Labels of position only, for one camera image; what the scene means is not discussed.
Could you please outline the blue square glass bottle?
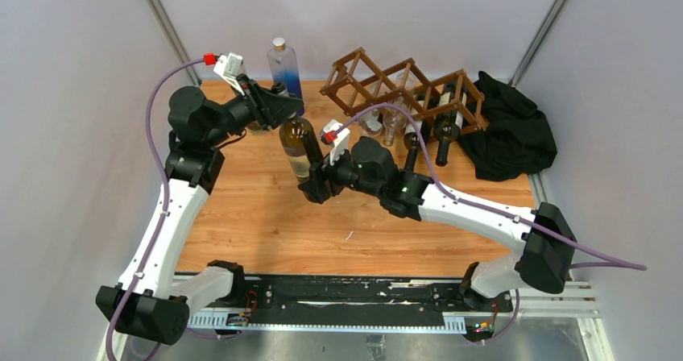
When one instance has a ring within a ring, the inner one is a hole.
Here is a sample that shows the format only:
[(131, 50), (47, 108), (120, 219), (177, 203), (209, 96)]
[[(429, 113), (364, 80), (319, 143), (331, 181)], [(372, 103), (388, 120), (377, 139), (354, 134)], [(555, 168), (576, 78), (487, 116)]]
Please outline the blue square glass bottle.
[(275, 83), (283, 83), (289, 93), (293, 93), (297, 98), (302, 99), (296, 52), (286, 43), (284, 38), (277, 37), (272, 40), (272, 48), (267, 52), (267, 61), (272, 80)]

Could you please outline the olive green wine bottle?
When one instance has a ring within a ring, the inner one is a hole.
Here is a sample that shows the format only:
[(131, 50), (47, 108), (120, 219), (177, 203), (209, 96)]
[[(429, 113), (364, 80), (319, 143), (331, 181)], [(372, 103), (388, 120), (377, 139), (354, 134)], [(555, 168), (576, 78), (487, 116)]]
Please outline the olive green wine bottle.
[(310, 177), (310, 168), (324, 157), (313, 125), (297, 112), (279, 127), (279, 141), (299, 183)]

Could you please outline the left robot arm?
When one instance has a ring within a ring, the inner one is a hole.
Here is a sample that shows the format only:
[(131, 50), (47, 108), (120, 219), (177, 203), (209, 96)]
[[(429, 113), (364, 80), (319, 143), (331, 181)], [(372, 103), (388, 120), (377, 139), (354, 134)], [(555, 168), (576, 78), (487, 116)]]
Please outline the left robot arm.
[(173, 345), (189, 319), (207, 305), (220, 300), (236, 307), (246, 299), (242, 266), (223, 260), (173, 283), (191, 227), (225, 161), (221, 142), (251, 123), (273, 130), (304, 106), (294, 94), (265, 89), (245, 76), (238, 83), (241, 91), (225, 104), (209, 100), (195, 86), (182, 87), (169, 99), (168, 122), (175, 139), (161, 171), (157, 214), (117, 284), (100, 287), (95, 299), (119, 333)]

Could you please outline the clear glass bottle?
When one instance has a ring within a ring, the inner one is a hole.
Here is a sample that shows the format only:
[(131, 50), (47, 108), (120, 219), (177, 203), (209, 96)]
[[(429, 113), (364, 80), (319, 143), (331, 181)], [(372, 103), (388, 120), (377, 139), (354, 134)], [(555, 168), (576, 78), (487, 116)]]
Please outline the clear glass bottle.
[[(398, 85), (401, 81), (405, 81), (404, 88), (413, 94), (415, 87), (418, 85), (418, 80), (410, 72), (401, 72), (395, 78), (395, 83)], [(390, 101), (393, 106), (400, 107), (403, 110), (409, 111), (410, 105), (406, 103), (403, 95), (399, 95), (397, 98)], [(391, 147), (394, 144), (395, 138), (398, 133), (400, 133), (405, 125), (407, 119), (399, 111), (386, 108), (383, 112), (383, 145), (386, 147)]]

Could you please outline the clear bottle black label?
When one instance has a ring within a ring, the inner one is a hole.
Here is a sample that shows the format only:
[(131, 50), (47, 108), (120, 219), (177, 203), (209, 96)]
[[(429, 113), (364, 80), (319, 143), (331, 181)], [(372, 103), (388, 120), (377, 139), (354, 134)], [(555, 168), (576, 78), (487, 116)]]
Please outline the clear bottle black label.
[(265, 135), (269, 132), (269, 130), (266, 128), (265, 130), (256, 122), (252, 122), (249, 125), (246, 126), (246, 130), (249, 134), (254, 135), (254, 136), (260, 136), (260, 135)]

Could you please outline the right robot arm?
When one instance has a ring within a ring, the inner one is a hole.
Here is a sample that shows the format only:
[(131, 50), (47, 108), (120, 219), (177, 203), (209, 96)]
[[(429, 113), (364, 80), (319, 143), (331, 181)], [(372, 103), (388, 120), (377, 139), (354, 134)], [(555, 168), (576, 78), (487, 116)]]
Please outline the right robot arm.
[(506, 246), (508, 255), (468, 267), (459, 290), (467, 309), (480, 310), (500, 293), (525, 286), (560, 294), (569, 279), (576, 239), (555, 205), (504, 205), (439, 185), (399, 168), (373, 139), (363, 137), (342, 154), (331, 151), (311, 164), (298, 187), (320, 204), (344, 189), (365, 193), (398, 218), (455, 226)]

